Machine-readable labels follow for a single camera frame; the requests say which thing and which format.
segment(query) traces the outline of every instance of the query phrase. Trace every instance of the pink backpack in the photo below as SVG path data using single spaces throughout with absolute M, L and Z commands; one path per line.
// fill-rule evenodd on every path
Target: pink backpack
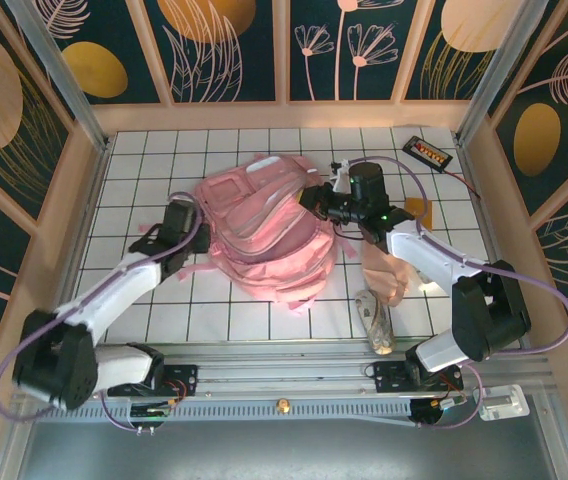
M 321 185 L 316 172 L 301 156 L 259 154 L 195 188 L 211 225 L 211 262 L 257 300 L 306 308 L 335 266 L 332 225 L 297 201 L 304 187 Z

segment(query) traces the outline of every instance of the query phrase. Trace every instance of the orange tag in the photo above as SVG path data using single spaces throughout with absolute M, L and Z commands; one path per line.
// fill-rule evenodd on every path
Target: orange tag
M 424 212 L 424 200 L 407 197 L 404 201 L 404 210 L 417 218 Z M 422 218 L 422 225 L 428 230 L 433 230 L 433 202 L 431 200 L 428 200 L 428 213 Z

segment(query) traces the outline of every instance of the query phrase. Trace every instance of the robotic arm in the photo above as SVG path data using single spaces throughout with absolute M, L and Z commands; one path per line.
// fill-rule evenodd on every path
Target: robotic arm
M 14 383 L 63 410 L 77 408 L 94 392 L 116 385 L 143 384 L 151 390 L 158 388 L 164 368 L 161 353 L 141 344 L 110 347 L 97 343 L 124 310 L 182 268 L 191 253 L 208 251 L 210 229 L 201 225 L 184 248 L 151 260 L 185 239 L 194 226 L 195 208 L 190 201 L 171 201 L 163 222 L 134 242 L 105 279 L 53 312 L 32 312 L 24 322 L 22 339 L 79 307 L 17 356 Z M 141 260 L 149 261 L 126 268 Z
M 389 205 L 382 169 L 377 163 L 350 166 L 350 193 L 333 185 L 306 188 L 300 204 L 322 220 L 335 224 L 356 222 L 369 243 L 405 260 L 433 279 L 453 303 L 451 329 L 422 342 L 406 353 L 406 367 L 420 385 L 435 372 L 473 360 L 480 362 L 518 340 L 531 328 L 516 280 L 490 275 L 467 264 L 484 262 L 458 252 L 423 230 L 408 212 Z M 460 258 L 456 261 L 450 254 Z M 504 261 L 491 266 L 513 271 Z

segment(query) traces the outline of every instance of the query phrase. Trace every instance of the gray sneaker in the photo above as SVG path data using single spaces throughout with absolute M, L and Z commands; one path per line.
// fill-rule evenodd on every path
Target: gray sneaker
M 368 290 L 357 292 L 355 305 L 373 351 L 378 355 L 391 353 L 395 339 L 386 307 Z

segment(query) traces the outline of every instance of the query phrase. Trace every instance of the white tiled floor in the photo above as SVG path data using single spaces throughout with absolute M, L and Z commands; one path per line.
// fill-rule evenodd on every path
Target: white tiled floor
M 115 266 L 125 249 L 150 225 L 161 222 L 166 197 L 192 191 L 205 174 L 222 171 L 258 152 L 302 153 L 323 175 L 331 161 L 366 155 L 390 155 L 419 174 L 433 201 L 434 234 L 478 258 L 486 257 L 468 191 L 447 175 L 438 174 L 400 149 L 418 135 L 444 148 L 454 159 L 448 170 L 461 174 L 450 132 L 445 129 L 314 128 L 121 132 L 111 157 L 91 236 L 87 242 L 78 292 L 85 291 Z M 391 202 L 402 206 L 406 196 L 419 196 L 411 178 L 382 163 Z M 353 225 L 344 228 L 352 236 Z M 365 288 L 359 258 L 360 242 L 351 241 L 354 258 L 339 255 L 328 286 L 310 312 L 296 315 L 283 305 L 256 302 L 231 285 L 219 271 L 197 272 L 179 282 L 169 278 L 142 296 L 108 330 L 107 343 L 219 342 L 362 338 L 366 333 L 352 300 Z M 204 262 L 198 255 L 190 262 Z M 411 287 L 391 309 L 395 335 L 428 337 L 451 323 L 450 299 L 438 288 L 424 293 Z

